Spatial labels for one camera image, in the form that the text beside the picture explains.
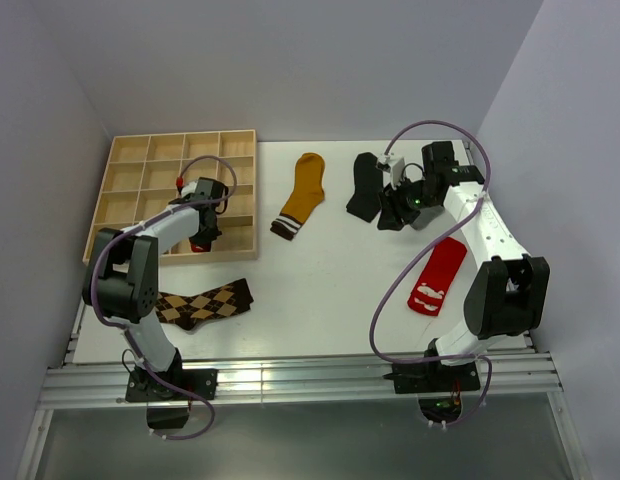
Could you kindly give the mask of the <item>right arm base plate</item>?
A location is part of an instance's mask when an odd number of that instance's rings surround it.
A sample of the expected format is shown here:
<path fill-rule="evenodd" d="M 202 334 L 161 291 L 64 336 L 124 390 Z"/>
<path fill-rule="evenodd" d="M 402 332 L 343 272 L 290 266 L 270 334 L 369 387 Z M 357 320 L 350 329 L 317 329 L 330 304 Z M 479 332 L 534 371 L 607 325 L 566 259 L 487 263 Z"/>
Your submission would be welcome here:
<path fill-rule="evenodd" d="M 393 382 L 396 394 L 453 393 L 481 388 L 474 363 L 461 366 L 446 366 L 441 362 L 393 364 L 391 372 L 383 379 Z"/>

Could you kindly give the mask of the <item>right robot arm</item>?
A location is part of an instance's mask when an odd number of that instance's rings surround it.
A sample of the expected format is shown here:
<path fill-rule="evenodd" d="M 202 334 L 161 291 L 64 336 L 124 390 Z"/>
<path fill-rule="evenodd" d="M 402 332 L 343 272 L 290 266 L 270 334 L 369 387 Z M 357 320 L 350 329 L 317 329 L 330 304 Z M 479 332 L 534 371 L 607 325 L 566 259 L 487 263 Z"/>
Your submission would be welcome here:
<path fill-rule="evenodd" d="M 380 194 L 380 229 L 398 231 L 434 210 L 448 212 L 477 266 L 460 322 L 434 342 L 423 365 L 425 383 L 442 390 L 493 344 L 536 329 L 542 318 L 550 267 L 514 238 L 488 194 L 489 175 L 455 158 L 449 141 L 421 150 L 422 177 L 411 181 L 401 157 L 383 154 L 377 168 L 390 176 Z"/>

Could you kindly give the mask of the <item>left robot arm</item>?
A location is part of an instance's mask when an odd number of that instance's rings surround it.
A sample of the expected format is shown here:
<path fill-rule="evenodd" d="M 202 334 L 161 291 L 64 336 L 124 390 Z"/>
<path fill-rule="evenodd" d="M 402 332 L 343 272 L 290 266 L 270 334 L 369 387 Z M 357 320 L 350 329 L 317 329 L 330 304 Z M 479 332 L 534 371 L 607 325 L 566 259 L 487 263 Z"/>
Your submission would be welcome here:
<path fill-rule="evenodd" d="M 181 196 L 158 214 L 131 227 L 103 228 L 95 236 L 82 291 L 99 321 L 118 329 L 143 370 L 151 370 L 149 388 L 173 399 L 185 375 L 172 365 L 177 348 L 168 340 L 155 312 L 159 260 L 184 240 L 209 247 L 220 235 L 218 208 L 234 189 L 201 177 L 181 188 Z"/>

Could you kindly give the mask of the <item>black sock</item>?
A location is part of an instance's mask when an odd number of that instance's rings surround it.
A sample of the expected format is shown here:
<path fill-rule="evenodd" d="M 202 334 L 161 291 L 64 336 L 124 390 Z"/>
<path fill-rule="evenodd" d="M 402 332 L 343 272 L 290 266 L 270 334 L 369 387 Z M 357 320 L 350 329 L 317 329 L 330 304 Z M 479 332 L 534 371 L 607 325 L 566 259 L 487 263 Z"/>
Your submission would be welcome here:
<path fill-rule="evenodd" d="M 360 153 L 353 164 L 354 193 L 346 211 L 371 223 L 381 211 L 379 193 L 383 191 L 383 171 L 377 167 L 378 157 L 371 152 Z"/>

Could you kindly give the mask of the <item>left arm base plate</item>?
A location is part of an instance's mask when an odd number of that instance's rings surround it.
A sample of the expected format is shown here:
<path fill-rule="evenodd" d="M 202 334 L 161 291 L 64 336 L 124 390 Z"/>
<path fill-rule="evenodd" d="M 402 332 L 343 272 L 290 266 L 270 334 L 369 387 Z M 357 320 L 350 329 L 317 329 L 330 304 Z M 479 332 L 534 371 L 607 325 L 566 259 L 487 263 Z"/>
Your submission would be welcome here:
<path fill-rule="evenodd" d="M 216 369 L 186 369 L 176 380 L 170 380 L 170 383 L 206 400 L 213 400 L 217 387 L 217 373 Z M 159 384 L 143 369 L 135 368 L 129 376 L 125 393 L 125 401 L 128 403 L 190 400 L 191 397 Z"/>

